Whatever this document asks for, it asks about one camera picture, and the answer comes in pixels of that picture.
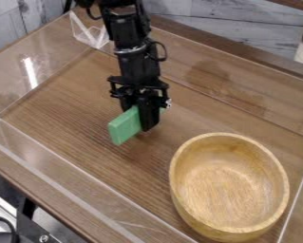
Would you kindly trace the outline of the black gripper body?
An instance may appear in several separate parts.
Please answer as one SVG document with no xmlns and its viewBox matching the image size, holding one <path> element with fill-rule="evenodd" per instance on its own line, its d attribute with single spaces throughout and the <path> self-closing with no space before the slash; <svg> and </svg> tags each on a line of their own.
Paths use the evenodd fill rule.
<svg viewBox="0 0 303 243">
<path fill-rule="evenodd" d="M 159 57 L 155 46 L 140 46 L 132 49 L 116 49 L 119 76 L 111 76 L 111 96 L 135 95 L 136 104 L 139 97 L 154 97 L 159 106 L 167 108 L 170 98 L 167 95 L 168 84 L 160 80 L 160 62 L 166 57 Z"/>
</svg>

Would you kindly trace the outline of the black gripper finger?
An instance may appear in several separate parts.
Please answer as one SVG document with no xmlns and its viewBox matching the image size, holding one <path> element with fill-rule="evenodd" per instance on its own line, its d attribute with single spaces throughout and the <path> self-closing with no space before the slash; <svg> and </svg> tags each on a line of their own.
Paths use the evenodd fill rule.
<svg viewBox="0 0 303 243">
<path fill-rule="evenodd" d="M 120 108 L 123 111 L 127 111 L 136 104 L 135 95 L 123 95 L 119 97 Z"/>
<path fill-rule="evenodd" d="M 152 129 L 160 121 L 160 106 L 154 97 L 139 97 L 139 122 L 143 132 Z"/>
</svg>

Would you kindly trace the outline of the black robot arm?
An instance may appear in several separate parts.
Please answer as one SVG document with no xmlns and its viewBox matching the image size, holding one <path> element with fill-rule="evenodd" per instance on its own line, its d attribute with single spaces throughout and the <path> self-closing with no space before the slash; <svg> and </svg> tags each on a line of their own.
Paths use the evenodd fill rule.
<svg viewBox="0 0 303 243">
<path fill-rule="evenodd" d="M 160 109 L 167 108 L 168 84 L 160 80 L 160 62 L 167 60 L 164 44 L 150 37 L 151 24 L 142 0 L 75 0 L 92 20 L 103 20 L 119 76 L 111 76 L 111 96 L 119 99 L 122 110 L 139 110 L 143 131 L 160 122 Z"/>
</svg>

